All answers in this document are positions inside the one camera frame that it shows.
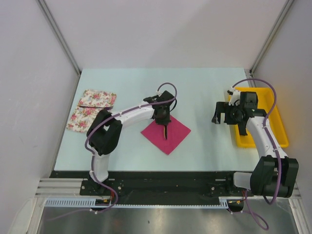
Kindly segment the iridescent rainbow knife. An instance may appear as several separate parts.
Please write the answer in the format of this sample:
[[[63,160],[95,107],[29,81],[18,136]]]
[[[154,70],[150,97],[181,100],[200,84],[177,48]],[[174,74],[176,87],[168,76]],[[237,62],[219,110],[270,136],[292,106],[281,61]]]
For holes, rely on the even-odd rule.
[[[164,138],[165,138],[165,140],[168,139],[167,125],[164,125]]]

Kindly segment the pink paper napkin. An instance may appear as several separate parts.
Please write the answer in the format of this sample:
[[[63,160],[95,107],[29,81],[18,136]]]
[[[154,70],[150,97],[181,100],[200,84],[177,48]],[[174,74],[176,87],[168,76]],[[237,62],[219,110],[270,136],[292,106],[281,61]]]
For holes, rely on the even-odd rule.
[[[167,137],[165,137],[165,127],[157,125],[155,121],[141,131],[141,134],[163,153],[169,155],[190,132],[190,128],[171,116],[171,122],[167,126]]]

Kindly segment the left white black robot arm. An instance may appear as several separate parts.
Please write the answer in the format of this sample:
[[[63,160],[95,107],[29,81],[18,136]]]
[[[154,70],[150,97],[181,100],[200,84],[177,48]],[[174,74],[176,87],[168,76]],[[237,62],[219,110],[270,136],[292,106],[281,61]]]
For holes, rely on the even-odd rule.
[[[147,97],[139,105],[115,114],[101,110],[87,132],[85,148],[92,153],[91,190],[97,195],[108,189],[108,164],[110,153],[118,145],[121,131],[140,121],[153,119],[157,125],[164,127],[164,139],[168,139],[168,125],[171,122],[170,111],[176,106],[176,96],[164,91]]]

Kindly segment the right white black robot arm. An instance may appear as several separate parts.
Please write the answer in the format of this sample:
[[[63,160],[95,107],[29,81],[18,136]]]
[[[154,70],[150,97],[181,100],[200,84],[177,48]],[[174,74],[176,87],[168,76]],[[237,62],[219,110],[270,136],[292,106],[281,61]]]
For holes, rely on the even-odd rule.
[[[263,197],[289,198],[295,186],[299,163],[289,158],[280,147],[270,127],[267,112],[258,107],[256,92],[228,91],[228,102],[216,103],[212,123],[236,125],[241,136],[251,135],[259,162],[251,173],[235,172],[233,179],[226,181],[225,191],[237,195],[243,189]]]

